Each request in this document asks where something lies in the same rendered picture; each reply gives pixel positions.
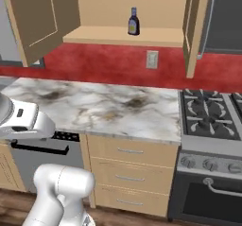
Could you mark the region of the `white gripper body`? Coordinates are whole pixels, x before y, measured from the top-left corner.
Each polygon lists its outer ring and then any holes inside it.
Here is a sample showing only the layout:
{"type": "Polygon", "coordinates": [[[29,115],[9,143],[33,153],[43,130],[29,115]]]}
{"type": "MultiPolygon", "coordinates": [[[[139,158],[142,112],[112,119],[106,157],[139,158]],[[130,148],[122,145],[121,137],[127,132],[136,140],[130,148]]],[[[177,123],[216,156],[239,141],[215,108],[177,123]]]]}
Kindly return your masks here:
{"type": "Polygon", "coordinates": [[[14,115],[0,126],[0,139],[42,139],[54,135],[55,123],[42,112],[35,117],[22,114],[14,115]]]}

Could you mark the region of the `silver dishwasher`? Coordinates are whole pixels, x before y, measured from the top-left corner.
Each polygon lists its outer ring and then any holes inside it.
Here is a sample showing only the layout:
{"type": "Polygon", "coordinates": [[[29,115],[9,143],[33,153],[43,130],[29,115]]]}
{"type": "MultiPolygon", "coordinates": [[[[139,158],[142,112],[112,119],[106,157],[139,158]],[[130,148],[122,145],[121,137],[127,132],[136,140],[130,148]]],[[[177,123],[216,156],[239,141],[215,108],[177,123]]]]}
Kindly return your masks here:
{"type": "Polygon", "coordinates": [[[83,168],[79,135],[77,133],[56,131],[51,138],[47,139],[22,139],[12,140],[11,142],[14,141],[17,141],[21,145],[41,148],[65,149],[69,146],[67,155],[59,155],[16,149],[12,148],[9,144],[12,157],[19,169],[27,192],[36,192],[33,176],[35,170],[42,164],[57,164],[83,168]]]}

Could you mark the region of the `narrow tan wall cabinet door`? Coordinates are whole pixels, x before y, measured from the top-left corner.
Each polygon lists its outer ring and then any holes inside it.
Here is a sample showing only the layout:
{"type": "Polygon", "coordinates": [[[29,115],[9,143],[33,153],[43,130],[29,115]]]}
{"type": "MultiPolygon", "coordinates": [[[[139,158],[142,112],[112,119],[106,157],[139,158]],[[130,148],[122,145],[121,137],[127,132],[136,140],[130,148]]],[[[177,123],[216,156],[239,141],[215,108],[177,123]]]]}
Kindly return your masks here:
{"type": "Polygon", "coordinates": [[[208,0],[186,0],[182,31],[185,75],[188,78],[195,74],[207,4],[208,0]]]}

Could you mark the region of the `tan wall cabinet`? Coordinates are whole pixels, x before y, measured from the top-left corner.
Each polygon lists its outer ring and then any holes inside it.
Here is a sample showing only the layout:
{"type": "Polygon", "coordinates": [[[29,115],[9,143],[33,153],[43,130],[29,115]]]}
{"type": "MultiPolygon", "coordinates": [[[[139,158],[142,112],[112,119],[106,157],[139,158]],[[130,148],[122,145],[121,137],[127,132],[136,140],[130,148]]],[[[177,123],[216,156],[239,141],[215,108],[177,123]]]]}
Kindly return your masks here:
{"type": "Polygon", "coordinates": [[[78,0],[80,27],[67,43],[181,47],[186,0],[78,0]],[[140,34],[129,35],[131,9],[137,8],[140,34]]]}

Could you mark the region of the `tan drawer front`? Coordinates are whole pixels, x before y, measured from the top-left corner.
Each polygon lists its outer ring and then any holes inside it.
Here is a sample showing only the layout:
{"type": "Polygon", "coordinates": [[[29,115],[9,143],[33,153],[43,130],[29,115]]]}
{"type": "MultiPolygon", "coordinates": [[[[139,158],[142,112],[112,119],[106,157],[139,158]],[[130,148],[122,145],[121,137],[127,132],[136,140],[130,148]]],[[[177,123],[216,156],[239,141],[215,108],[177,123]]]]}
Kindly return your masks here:
{"type": "Polygon", "coordinates": [[[112,159],[145,165],[173,167],[178,146],[160,143],[133,141],[111,137],[88,135],[88,146],[92,157],[112,159]],[[143,154],[120,152],[117,148],[142,150],[143,154]]]}
{"type": "Polygon", "coordinates": [[[110,207],[158,217],[166,217],[169,197],[167,195],[137,191],[123,187],[98,184],[95,187],[95,203],[98,206],[110,207]],[[117,202],[116,199],[142,202],[143,206],[135,206],[117,202]]]}
{"type": "Polygon", "coordinates": [[[96,182],[111,186],[125,187],[168,195],[173,179],[173,168],[156,165],[131,164],[121,161],[94,158],[91,160],[96,182]],[[117,179],[116,175],[145,178],[144,182],[117,179]]]}

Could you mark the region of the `silver stove knob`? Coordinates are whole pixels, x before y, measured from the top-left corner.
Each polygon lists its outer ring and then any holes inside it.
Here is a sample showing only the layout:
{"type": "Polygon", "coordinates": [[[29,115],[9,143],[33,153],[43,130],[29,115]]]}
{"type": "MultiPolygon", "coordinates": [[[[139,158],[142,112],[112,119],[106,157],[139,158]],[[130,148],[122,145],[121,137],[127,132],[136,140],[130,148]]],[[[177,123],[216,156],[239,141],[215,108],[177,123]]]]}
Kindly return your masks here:
{"type": "Polygon", "coordinates": [[[233,174],[242,173],[242,165],[240,163],[231,163],[228,165],[228,170],[233,174]]]}
{"type": "Polygon", "coordinates": [[[184,156],[181,158],[181,164],[187,168],[193,168],[196,162],[192,156],[184,156]]]}
{"type": "Polygon", "coordinates": [[[203,161],[203,167],[209,171],[216,171],[218,168],[218,164],[215,160],[206,159],[203,161]]]}

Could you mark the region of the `tan base cabinet door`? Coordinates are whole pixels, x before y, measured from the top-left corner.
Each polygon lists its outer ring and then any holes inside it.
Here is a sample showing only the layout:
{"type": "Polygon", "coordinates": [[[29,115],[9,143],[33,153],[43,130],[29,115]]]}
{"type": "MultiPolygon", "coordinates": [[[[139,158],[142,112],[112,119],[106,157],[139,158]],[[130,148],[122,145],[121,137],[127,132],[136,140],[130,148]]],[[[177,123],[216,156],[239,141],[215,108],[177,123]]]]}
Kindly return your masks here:
{"type": "Polygon", "coordinates": [[[0,189],[26,191],[8,144],[0,140],[0,189]]]}

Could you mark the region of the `wide tan wall cabinet door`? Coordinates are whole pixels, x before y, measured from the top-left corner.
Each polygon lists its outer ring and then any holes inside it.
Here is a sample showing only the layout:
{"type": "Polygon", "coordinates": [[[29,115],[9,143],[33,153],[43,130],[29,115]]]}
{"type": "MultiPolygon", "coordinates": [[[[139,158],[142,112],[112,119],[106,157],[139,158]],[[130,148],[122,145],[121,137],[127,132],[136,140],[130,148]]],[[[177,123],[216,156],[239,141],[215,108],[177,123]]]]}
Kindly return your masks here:
{"type": "Polygon", "coordinates": [[[43,57],[80,26],[78,0],[4,0],[23,67],[43,57]]]}

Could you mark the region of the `dark grey microwave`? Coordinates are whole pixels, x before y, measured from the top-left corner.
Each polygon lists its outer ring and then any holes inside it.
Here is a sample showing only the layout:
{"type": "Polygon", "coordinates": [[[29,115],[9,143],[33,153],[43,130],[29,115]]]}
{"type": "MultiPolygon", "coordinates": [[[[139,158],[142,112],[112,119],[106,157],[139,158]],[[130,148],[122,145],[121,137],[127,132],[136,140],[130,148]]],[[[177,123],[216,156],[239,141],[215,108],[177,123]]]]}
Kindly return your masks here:
{"type": "MultiPolygon", "coordinates": [[[[211,0],[208,0],[199,53],[204,43],[211,0]]],[[[242,0],[215,0],[204,53],[242,54],[242,0]]]]}

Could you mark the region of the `grey wall outlet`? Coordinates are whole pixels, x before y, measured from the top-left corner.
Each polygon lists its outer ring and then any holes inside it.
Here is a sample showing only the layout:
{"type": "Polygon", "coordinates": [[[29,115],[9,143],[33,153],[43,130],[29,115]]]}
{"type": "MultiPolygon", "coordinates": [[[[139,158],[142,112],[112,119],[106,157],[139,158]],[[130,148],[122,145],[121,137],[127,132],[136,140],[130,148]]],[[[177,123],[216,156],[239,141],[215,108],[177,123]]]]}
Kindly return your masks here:
{"type": "Polygon", "coordinates": [[[147,51],[147,63],[146,68],[148,69],[157,69],[158,68],[158,51],[147,51]]]}

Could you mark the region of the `dark condiment bottle yellow label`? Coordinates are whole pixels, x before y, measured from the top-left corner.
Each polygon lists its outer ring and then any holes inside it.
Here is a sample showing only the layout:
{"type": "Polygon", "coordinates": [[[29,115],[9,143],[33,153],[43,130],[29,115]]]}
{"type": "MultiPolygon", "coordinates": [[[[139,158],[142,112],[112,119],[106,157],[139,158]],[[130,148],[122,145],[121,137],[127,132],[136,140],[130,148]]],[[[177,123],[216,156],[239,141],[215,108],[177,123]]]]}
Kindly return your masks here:
{"type": "Polygon", "coordinates": [[[140,34],[140,22],[137,17],[137,8],[133,7],[131,9],[131,16],[129,18],[128,24],[129,35],[138,36],[140,34]]]}

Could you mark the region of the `silver gas stove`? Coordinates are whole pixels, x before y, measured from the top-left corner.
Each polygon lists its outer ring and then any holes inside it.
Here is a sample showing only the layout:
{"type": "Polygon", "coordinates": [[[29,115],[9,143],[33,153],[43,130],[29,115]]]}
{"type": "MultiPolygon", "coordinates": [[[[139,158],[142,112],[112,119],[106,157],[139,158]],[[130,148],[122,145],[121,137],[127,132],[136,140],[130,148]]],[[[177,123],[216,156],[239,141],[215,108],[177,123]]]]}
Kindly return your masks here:
{"type": "Polygon", "coordinates": [[[184,89],[179,102],[181,149],[175,176],[184,172],[241,181],[242,173],[231,173],[228,165],[242,165],[242,93],[184,89]],[[194,158],[193,168],[181,164],[184,156],[194,158]],[[216,171],[203,167],[206,159],[217,162],[216,171]]]}

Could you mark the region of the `black oven door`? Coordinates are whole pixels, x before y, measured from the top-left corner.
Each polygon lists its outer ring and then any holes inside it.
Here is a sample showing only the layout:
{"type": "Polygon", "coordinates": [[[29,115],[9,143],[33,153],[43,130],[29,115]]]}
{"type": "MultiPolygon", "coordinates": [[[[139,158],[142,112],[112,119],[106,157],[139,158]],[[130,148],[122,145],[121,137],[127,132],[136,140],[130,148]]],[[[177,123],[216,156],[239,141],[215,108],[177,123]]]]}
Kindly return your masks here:
{"type": "Polygon", "coordinates": [[[213,193],[202,181],[214,180],[213,188],[242,193],[242,180],[178,172],[175,176],[167,217],[169,220],[242,226],[242,198],[213,193]]]}

